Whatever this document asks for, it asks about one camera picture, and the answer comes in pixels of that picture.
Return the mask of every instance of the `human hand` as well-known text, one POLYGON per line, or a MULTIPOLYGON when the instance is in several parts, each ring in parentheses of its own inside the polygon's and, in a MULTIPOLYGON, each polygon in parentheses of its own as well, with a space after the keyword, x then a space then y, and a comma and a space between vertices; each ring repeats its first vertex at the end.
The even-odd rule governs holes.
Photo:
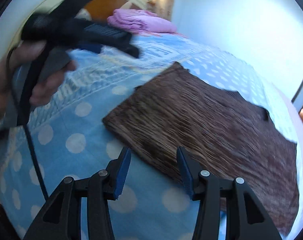
MULTIPOLYGON (((15 69, 23 63, 30 62, 38 57, 45 47, 45 41, 23 42, 15 49, 10 57, 10 70, 15 69)), ((6 76, 6 56, 0 61, 0 119, 4 116, 8 97, 10 95, 9 83, 6 76)), ((44 106, 49 103, 52 95, 63 83, 66 71, 74 71, 75 64, 71 61, 63 69, 49 76, 44 82, 38 83, 32 92, 29 102, 33 106, 44 106)))

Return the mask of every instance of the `blue gripper pad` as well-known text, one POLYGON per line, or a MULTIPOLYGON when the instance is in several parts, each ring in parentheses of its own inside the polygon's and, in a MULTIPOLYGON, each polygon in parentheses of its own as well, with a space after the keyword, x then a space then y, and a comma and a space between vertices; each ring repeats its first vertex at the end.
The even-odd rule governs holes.
POLYGON ((125 184, 128 169, 130 167, 131 150, 130 148, 123 147, 117 161, 121 162, 118 173, 116 176, 114 199, 118 199, 118 196, 122 193, 125 184))
POLYGON ((185 159, 185 155, 187 154, 185 148, 178 147, 176 152, 176 160, 177 165, 180 171, 180 176, 182 178, 182 183, 184 185, 184 189, 187 195, 189 195, 190 199, 193 199, 195 195, 194 185, 193 185, 193 177, 189 170, 187 161, 185 159))

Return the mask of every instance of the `black cable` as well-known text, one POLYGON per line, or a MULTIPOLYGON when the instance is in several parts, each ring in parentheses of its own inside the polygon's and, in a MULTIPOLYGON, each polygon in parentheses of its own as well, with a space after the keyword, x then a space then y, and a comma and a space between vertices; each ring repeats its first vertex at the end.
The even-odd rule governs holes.
POLYGON ((11 92, 11 95, 13 97, 13 102, 14 102, 14 106, 15 106, 16 111, 17 111, 18 119, 20 119, 20 121, 23 123, 23 128, 24 128, 24 132, 25 132, 25 135, 26 135, 28 148, 29 148, 29 151, 31 153, 33 165, 34 165, 34 168, 35 168, 35 171, 36 171, 36 175, 37 175, 39 185, 41 187, 44 199, 46 201, 48 199, 48 193, 47 193, 47 190, 46 190, 46 187, 45 187, 45 183, 44 183, 44 180, 43 180, 41 170, 39 169, 39 165, 38 165, 37 157, 36 157, 36 154, 35 154, 35 147, 34 147, 34 143, 33 143, 33 140, 32 140, 32 136, 31 136, 31 133, 30 133, 30 131, 27 127, 27 124, 25 122, 24 114, 23 114, 22 109, 19 106, 15 91, 13 90, 11 71, 10 71, 10 56, 12 55, 12 53, 15 49, 17 49, 17 47, 13 47, 8 52, 7 59, 6 59, 6 75, 7 75, 8 85, 10 87, 10 92, 11 92))

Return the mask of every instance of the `bed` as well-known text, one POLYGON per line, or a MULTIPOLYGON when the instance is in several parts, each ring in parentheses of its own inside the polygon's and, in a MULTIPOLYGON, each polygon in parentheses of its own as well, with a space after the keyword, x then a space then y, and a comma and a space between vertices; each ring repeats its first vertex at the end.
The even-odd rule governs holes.
MULTIPOLYGON (((46 0, 35 10, 50 11, 61 1, 46 0)), ((93 0, 85 9, 93 19, 106 20, 128 1, 135 9, 146 9, 148 2, 93 0)), ((12 45, 19 41, 21 27, 12 45)), ((246 62, 219 48, 197 44, 178 34, 138 35, 133 43, 143 52, 140 59, 109 47, 103 47, 98 55, 85 50, 70 52, 77 71, 68 74, 48 105, 31 114, 29 127, 48 192, 53 192, 64 177, 89 177, 118 156, 123 145, 105 129, 102 118, 128 98, 135 87, 178 61, 205 83, 238 91, 248 102, 267 109, 276 129, 297 143, 299 209, 290 233, 284 236, 294 239, 303 227, 303 124, 290 100, 246 62)), ((23 237, 44 199, 21 128, 12 129, 8 141, 0 141, 0 198, 11 223, 23 237)), ((88 238, 85 202, 83 240, 88 238)), ((136 155, 132 156, 123 194, 118 201, 109 202, 114 234, 122 240, 189 240, 198 205, 189 200, 179 184, 136 155)), ((221 213, 219 239, 224 239, 225 227, 221 213)))

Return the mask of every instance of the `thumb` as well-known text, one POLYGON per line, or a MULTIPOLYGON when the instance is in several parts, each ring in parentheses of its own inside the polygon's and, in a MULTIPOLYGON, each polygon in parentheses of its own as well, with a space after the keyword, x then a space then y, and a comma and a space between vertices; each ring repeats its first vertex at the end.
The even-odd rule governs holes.
POLYGON ((10 57, 10 68, 13 70, 23 63, 36 59, 43 51, 46 41, 28 42, 24 41, 13 51, 10 57))

